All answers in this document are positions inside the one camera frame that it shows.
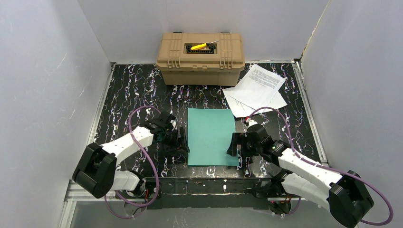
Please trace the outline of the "teal paper folder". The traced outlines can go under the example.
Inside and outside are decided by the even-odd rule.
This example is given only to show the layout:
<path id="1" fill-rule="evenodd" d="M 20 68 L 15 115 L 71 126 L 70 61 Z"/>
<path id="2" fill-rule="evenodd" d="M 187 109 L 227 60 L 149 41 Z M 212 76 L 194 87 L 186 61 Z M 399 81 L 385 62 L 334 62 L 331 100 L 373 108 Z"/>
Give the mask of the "teal paper folder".
<path id="1" fill-rule="evenodd" d="M 235 119 L 229 109 L 188 109 L 188 166 L 239 165 L 237 156 L 227 154 Z"/>

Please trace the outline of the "printed white paper sheet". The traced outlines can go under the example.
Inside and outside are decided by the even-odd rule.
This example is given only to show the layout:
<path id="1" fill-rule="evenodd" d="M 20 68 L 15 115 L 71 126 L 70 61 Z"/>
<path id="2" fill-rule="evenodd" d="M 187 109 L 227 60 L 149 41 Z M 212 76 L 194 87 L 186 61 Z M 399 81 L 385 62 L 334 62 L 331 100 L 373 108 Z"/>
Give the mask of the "printed white paper sheet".
<path id="1" fill-rule="evenodd" d="M 246 96 L 254 95 L 256 101 L 269 102 L 284 83 L 285 78 L 282 76 L 253 64 L 234 87 L 238 92 L 231 96 L 241 102 L 246 102 Z"/>

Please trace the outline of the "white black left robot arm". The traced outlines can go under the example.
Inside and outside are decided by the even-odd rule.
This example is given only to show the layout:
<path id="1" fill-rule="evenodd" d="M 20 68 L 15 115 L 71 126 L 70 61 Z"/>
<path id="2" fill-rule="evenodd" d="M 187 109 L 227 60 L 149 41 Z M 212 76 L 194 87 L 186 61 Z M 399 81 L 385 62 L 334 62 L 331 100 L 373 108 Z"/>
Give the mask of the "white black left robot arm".
<path id="1" fill-rule="evenodd" d="M 114 141 L 87 145 L 72 180 L 97 199 L 111 190 L 125 190 L 136 198 L 156 192 L 156 181 L 147 180 L 136 171 L 117 170 L 123 160 L 153 144 L 172 156 L 190 151 L 185 128 L 176 125 L 172 114 L 162 111 Z"/>

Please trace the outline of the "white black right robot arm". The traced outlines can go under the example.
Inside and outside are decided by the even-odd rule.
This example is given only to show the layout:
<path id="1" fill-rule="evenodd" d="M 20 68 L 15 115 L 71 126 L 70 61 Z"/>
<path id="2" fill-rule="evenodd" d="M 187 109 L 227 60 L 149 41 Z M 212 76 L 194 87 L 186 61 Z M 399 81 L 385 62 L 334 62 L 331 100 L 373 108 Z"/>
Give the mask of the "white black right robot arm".
<path id="1" fill-rule="evenodd" d="M 374 206 L 366 186 L 358 181 L 354 171 L 339 174 L 322 169 L 319 163 L 294 153 L 289 143 L 273 140 L 260 124 L 249 126 L 244 133 L 233 133 L 227 150 L 231 156 L 261 156 L 280 167 L 281 171 L 269 181 L 262 181 L 247 192 L 255 197 L 264 194 L 303 197 L 330 212 L 347 228 L 355 227 Z"/>

